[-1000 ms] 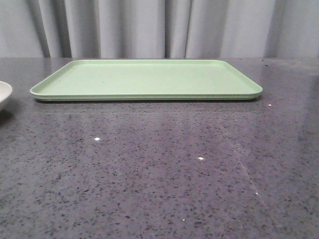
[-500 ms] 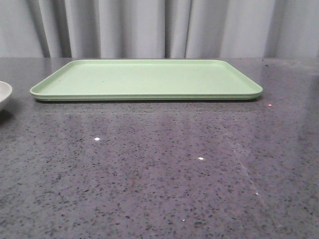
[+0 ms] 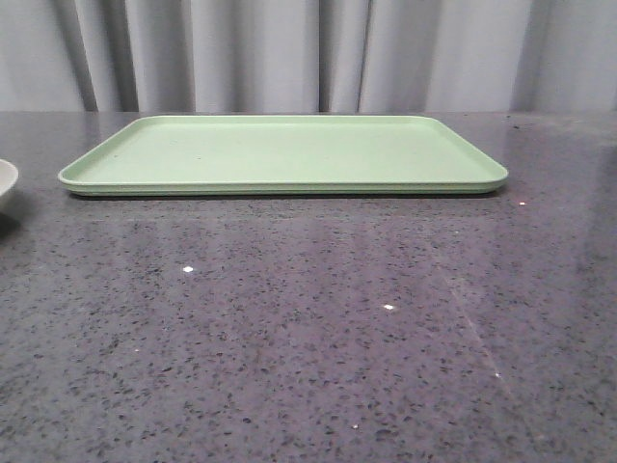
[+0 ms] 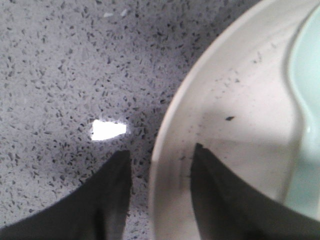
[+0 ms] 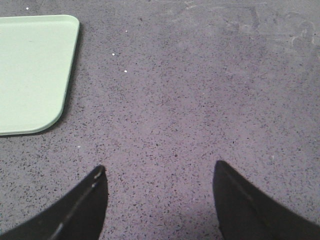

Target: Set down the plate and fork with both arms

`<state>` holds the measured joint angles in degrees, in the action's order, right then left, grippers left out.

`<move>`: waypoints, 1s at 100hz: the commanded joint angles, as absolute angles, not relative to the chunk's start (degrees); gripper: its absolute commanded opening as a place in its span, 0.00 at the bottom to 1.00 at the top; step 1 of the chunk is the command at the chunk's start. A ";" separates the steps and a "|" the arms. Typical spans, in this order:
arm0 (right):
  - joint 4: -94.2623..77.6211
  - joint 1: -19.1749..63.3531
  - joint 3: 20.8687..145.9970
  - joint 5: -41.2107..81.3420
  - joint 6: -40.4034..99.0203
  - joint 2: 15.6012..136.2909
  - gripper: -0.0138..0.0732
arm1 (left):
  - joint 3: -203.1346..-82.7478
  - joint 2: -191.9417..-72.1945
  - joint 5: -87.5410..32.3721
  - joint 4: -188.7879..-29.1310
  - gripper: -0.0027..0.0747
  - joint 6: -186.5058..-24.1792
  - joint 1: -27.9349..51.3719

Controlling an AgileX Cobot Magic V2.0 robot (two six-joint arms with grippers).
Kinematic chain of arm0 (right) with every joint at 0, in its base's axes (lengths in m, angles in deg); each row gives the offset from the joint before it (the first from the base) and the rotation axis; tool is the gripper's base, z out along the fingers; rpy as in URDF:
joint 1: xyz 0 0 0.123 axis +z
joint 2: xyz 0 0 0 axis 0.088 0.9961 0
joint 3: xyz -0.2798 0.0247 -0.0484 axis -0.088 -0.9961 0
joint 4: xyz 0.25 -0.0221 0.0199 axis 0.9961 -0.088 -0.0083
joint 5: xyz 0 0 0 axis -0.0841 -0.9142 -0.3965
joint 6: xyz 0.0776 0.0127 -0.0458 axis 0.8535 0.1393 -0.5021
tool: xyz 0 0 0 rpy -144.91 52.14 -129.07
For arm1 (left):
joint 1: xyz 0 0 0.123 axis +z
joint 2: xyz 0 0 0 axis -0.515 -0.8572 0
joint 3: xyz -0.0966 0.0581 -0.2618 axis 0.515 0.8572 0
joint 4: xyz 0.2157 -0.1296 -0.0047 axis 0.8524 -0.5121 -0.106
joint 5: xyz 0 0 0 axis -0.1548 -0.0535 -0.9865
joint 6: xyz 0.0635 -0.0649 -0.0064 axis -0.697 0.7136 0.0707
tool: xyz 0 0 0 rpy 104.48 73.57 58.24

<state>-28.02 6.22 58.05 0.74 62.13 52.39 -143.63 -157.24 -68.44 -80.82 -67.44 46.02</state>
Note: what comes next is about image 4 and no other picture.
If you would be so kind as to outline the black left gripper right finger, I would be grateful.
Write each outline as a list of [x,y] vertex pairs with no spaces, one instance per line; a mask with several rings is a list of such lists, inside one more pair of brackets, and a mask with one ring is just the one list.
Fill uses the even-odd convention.
[[202,240],[318,240],[320,222],[270,199],[197,143],[190,190]]

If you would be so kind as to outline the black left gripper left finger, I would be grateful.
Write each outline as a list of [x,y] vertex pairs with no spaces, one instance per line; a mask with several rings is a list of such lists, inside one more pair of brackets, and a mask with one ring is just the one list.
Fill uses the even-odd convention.
[[115,152],[81,187],[0,230],[2,240],[121,240],[132,177],[128,150]]

